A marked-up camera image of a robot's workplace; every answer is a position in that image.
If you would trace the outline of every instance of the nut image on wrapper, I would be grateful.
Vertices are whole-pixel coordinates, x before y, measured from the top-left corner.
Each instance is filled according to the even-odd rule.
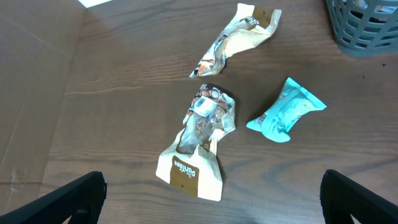
[[[235,130],[234,119],[235,101],[213,85],[202,85],[189,105],[183,129],[159,156],[156,176],[185,193],[221,200],[217,143]]]
[[[238,4],[236,15],[219,34],[190,77],[216,75],[235,53],[255,48],[276,30],[282,11]]]

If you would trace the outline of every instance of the basket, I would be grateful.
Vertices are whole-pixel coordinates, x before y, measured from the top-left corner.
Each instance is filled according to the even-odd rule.
[[[398,51],[398,0],[326,0],[326,5],[344,53],[367,57]]]

